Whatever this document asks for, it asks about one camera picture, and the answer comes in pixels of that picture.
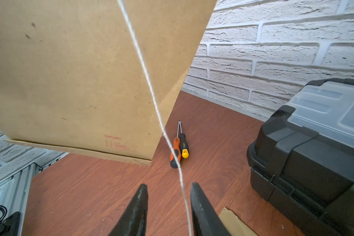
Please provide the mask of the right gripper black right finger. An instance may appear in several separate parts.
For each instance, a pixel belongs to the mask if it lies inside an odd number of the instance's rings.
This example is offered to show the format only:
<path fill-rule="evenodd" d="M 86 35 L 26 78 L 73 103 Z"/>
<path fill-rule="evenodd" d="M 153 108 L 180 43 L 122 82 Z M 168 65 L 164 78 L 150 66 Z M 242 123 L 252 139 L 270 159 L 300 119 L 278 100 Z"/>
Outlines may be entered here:
<path fill-rule="evenodd" d="M 230 236 L 198 183 L 190 191 L 192 222 L 195 236 Z"/>

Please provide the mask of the brown kraft file bag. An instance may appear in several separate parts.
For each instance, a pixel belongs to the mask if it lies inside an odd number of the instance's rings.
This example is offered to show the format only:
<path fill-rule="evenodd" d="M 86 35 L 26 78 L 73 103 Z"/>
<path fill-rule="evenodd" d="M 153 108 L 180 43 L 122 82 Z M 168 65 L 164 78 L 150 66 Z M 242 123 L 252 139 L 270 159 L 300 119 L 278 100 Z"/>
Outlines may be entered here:
<path fill-rule="evenodd" d="M 219 214 L 219 218 L 232 236 L 258 236 L 249 226 L 226 207 Z"/>
<path fill-rule="evenodd" d="M 0 1 L 6 141 L 149 165 L 216 1 Z"/>

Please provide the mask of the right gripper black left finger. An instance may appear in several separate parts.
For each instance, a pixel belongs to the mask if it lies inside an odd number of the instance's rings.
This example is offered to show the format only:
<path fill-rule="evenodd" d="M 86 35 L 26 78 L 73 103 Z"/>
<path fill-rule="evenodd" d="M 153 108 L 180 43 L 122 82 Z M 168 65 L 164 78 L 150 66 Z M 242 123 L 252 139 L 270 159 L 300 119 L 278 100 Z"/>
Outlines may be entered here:
<path fill-rule="evenodd" d="M 145 236 L 148 213 L 148 187 L 141 184 L 109 236 Z"/>

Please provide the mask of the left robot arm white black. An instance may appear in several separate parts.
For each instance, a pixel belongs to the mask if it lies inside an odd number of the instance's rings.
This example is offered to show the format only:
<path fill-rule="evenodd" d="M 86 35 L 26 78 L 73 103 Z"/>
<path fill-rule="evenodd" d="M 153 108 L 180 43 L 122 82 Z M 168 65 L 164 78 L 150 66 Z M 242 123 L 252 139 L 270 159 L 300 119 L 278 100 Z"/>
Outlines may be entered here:
<path fill-rule="evenodd" d="M 2 216 L 0 217 L 0 236 L 19 236 L 21 234 L 21 213 L 16 211 L 6 218 L 7 208 L 0 205 L 0 211 L 2 212 Z"/>

